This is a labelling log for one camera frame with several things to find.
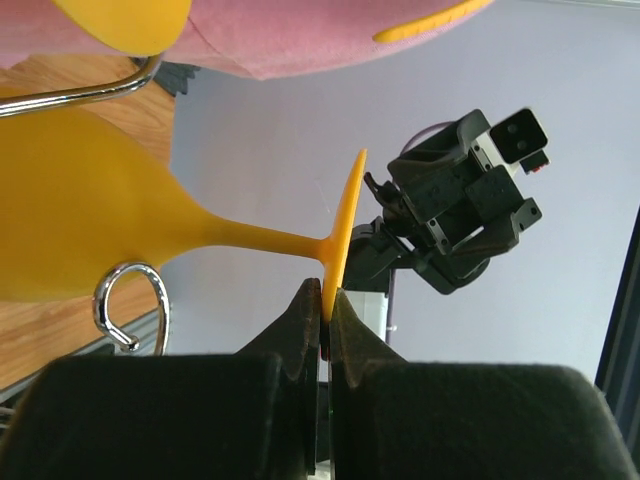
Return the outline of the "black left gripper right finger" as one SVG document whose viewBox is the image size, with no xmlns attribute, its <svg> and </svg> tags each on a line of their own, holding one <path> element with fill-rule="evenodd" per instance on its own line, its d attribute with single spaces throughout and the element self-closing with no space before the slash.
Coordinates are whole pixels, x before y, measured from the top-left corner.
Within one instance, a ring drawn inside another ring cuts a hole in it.
<svg viewBox="0 0 640 480">
<path fill-rule="evenodd" d="M 559 365 L 410 362 L 338 294 L 330 342 L 337 479 L 635 479 L 601 392 Z"/>
</svg>

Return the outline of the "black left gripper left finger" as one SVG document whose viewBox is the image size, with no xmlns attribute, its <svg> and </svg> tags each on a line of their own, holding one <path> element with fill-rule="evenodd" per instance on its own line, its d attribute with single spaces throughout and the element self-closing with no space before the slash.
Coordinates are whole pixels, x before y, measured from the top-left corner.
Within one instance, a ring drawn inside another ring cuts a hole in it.
<svg viewBox="0 0 640 480">
<path fill-rule="evenodd" d="M 1 440 L 5 479 L 304 479 L 315 470 L 320 285 L 234 354 L 49 364 Z"/>
</svg>

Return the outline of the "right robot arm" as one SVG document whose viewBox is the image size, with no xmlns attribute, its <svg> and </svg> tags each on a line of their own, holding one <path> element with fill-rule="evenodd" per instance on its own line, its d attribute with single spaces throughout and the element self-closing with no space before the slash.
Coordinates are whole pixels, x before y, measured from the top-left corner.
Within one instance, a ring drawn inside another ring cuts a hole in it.
<svg viewBox="0 0 640 480">
<path fill-rule="evenodd" d="M 390 297 L 399 270 L 442 295 L 474 282 L 541 219 L 515 176 L 547 166 L 547 144 L 528 107 L 496 124 L 475 109 L 414 135 L 388 164 L 390 180 L 364 175 L 382 213 L 354 228 L 343 289 Z"/>
</svg>

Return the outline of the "yellow wine glass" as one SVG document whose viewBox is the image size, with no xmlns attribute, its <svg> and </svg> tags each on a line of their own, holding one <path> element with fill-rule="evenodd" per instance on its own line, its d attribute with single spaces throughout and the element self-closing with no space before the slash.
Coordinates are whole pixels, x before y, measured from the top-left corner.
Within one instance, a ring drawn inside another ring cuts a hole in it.
<svg viewBox="0 0 640 480">
<path fill-rule="evenodd" d="M 190 0 L 61 0 L 54 5 L 104 45 L 134 56 L 163 53 L 180 37 Z"/>
<path fill-rule="evenodd" d="M 196 202 L 126 132 L 80 107 L 1 121 L 1 298 L 86 296 L 113 267 L 155 267 L 203 247 L 312 258 L 324 268 L 322 314 L 342 284 L 367 160 L 355 160 L 330 235 L 299 236 L 224 219 Z"/>
</svg>

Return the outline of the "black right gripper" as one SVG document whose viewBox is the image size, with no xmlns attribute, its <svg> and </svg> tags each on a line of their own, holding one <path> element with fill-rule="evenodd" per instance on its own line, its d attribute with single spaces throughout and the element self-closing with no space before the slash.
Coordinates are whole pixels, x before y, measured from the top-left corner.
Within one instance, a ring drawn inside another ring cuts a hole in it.
<svg viewBox="0 0 640 480">
<path fill-rule="evenodd" d="M 390 180 L 364 183 L 382 208 L 363 227 L 363 288 L 389 293 L 393 274 L 414 271 L 441 294 L 469 285 L 492 258 L 519 243 L 542 212 L 515 182 L 475 109 L 423 141 L 412 140 L 388 165 Z"/>
</svg>

